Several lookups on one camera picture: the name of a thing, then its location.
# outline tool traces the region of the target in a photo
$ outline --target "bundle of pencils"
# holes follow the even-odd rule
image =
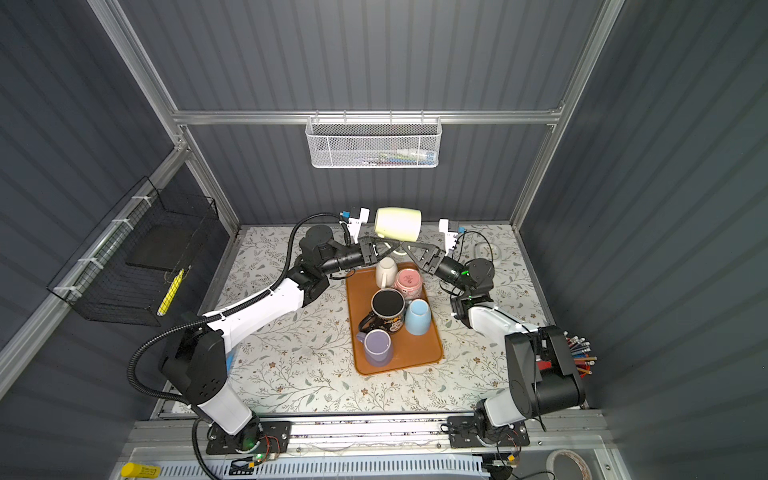
[[[568,337],[568,332],[565,332],[565,339],[568,341],[568,347],[571,349],[571,355],[581,376],[592,375],[592,366],[598,358],[590,356],[589,352],[592,351],[590,343],[584,337]]]

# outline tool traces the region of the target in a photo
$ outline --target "yellow highlighter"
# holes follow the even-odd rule
[[[174,296],[176,296],[176,292],[177,290],[179,290],[179,285],[181,285],[181,280],[183,279],[184,279],[184,269],[181,269],[178,275],[176,275],[176,278],[174,278],[174,281],[170,283],[170,287],[168,288],[168,293],[165,294],[163,301],[160,303],[160,308],[157,309],[158,316],[163,316],[166,313],[168,313],[168,308],[170,307],[170,303],[174,301]]]
[[[120,475],[128,478],[157,478],[160,476],[160,467],[142,465],[141,463],[126,463]]]

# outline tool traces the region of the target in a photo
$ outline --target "leaf pattern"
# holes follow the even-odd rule
[[[495,258],[492,298],[511,315],[544,325],[541,304],[510,226],[464,227],[480,231],[501,251],[501,257]],[[252,227],[247,231],[217,307],[262,290],[277,278],[291,228]],[[339,229],[334,230],[336,239],[342,241]],[[296,238],[305,232],[305,227],[300,228]],[[372,233],[370,225],[363,227],[361,235],[365,233]],[[475,245],[483,242],[476,235],[465,240],[462,262],[472,258]],[[443,238],[436,225],[425,225],[419,241],[441,245]],[[296,241],[293,258],[298,253]],[[332,280],[314,303],[264,326],[237,347],[230,372],[235,390],[257,413],[464,410],[503,391],[508,385],[503,344],[492,343],[453,321],[448,296],[435,277],[425,278],[425,287],[445,351],[439,363],[367,377],[358,374],[353,365],[346,286]],[[173,411],[190,412],[179,404]]]

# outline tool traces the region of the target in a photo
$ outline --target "robotic arm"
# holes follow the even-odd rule
[[[341,244],[326,225],[309,228],[299,245],[301,254],[277,287],[204,314],[211,321],[169,338],[161,359],[160,370],[166,378],[193,410],[217,423],[235,438],[237,445],[242,445],[238,451],[252,451],[263,433],[258,417],[240,400],[227,378],[227,354],[269,322],[316,300],[329,286],[329,274],[375,265],[398,247],[424,273],[461,290],[451,299],[457,319],[506,345],[510,388],[478,405],[478,430],[583,402],[584,390],[562,331],[557,327],[539,329],[498,310],[488,295],[495,273],[490,261],[474,259],[461,264],[446,257],[445,251],[435,245],[386,238],[364,236],[356,243]],[[188,320],[199,320],[190,316]],[[552,361],[553,367],[539,372],[537,355]]]

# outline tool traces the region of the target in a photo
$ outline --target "corrugated wall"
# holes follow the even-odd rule
[[[0,2],[0,346],[173,147],[84,2]]]
[[[181,110],[494,111],[558,106],[600,3],[123,8]],[[320,206],[390,205],[419,208],[427,220],[508,220],[545,129],[446,126],[434,170],[343,172],[311,166],[302,127],[191,130],[243,223],[293,223]]]
[[[768,2],[628,2],[522,227],[633,478],[768,449]]]
[[[0,346],[171,148],[85,2],[0,2]],[[200,193],[186,168],[168,188]],[[211,238],[175,313],[200,305],[227,240],[223,228]],[[0,400],[0,476],[106,478],[133,422],[154,406],[127,384],[125,367],[155,332],[68,315]],[[140,375],[162,386],[156,355]]]

